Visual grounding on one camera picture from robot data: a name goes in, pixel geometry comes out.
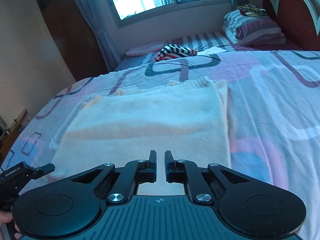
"crosshair symbol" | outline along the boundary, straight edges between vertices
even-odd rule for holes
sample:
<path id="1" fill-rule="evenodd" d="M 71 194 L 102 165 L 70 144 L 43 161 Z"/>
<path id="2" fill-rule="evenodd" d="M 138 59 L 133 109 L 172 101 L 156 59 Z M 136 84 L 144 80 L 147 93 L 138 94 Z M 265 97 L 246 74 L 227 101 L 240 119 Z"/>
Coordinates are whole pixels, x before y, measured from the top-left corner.
<path id="1" fill-rule="evenodd" d="M 155 201 L 157 201 L 158 203 L 162 203 L 162 202 L 164 202 L 164 199 L 163 198 L 157 198 Z"/>

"bed sheet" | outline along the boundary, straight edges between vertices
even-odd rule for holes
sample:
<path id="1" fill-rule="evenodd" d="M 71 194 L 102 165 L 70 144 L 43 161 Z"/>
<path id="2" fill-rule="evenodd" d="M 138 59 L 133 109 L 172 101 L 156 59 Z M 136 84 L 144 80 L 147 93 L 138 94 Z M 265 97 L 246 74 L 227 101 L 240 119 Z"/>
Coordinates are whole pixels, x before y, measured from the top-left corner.
<path id="1" fill-rule="evenodd" d="M 169 41 L 169 44 L 177 44 L 183 47 L 195 49 L 198 52 L 204 51 L 212 47 L 219 47 L 227 51 L 256 51 L 256 50 L 303 50 L 289 39 L 285 44 L 279 45 L 261 45 L 261 46 L 237 46 L 234 45 L 224 32 L 204 33 L 200 35 L 186 36 L 179 39 Z M 148 53 L 138 57 L 125 56 L 115 71 L 140 66 L 143 64 L 154 62 L 154 58 L 158 52 Z"/>
<path id="2" fill-rule="evenodd" d="M 63 90 L 39 112 L 13 145 L 2 169 L 21 161 L 31 166 L 49 163 L 82 104 L 96 95 L 111 96 L 118 89 L 148 89 L 170 80 L 183 82 L 202 76 L 225 79 L 231 167 L 298 195 L 308 210 L 300 237 L 317 240 L 319 65 L 319 52 L 238 51 L 149 63 L 85 79 Z M 49 182 L 48 177 L 31 181 L 24 191 Z"/>

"metal bolt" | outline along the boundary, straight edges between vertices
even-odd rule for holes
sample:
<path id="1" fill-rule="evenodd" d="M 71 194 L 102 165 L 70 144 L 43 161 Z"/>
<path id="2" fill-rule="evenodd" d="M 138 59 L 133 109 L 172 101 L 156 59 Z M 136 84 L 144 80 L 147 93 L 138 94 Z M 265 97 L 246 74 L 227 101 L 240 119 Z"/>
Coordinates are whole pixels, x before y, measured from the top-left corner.
<path id="1" fill-rule="evenodd" d="M 210 201 L 212 199 L 212 197 L 209 194 L 203 194 L 202 193 L 202 194 L 198 194 L 196 196 L 196 199 L 198 201 L 201 201 L 201 202 L 208 202 L 208 201 Z"/>
<path id="2" fill-rule="evenodd" d="M 124 196 L 119 193 L 114 193 L 114 194 L 109 195 L 108 199 L 112 202 L 120 202 L 121 200 L 124 199 Z"/>

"headboard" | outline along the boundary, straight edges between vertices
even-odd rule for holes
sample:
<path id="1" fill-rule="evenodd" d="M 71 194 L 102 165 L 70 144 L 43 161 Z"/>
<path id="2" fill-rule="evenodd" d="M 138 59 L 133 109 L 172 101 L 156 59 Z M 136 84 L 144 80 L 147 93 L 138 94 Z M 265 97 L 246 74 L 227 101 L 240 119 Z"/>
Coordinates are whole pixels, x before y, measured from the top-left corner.
<path id="1" fill-rule="evenodd" d="M 284 35 L 304 50 L 320 51 L 320 17 L 310 0 L 263 0 Z"/>

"door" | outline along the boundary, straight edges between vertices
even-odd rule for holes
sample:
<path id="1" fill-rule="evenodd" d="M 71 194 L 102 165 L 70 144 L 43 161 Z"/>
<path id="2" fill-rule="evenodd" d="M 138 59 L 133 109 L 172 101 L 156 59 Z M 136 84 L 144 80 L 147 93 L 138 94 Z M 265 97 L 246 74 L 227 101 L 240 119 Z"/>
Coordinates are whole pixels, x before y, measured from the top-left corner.
<path id="1" fill-rule="evenodd" d="M 37 0 L 70 72 L 79 81 L 108 73 L 97 40 L 74 0 Z"/>

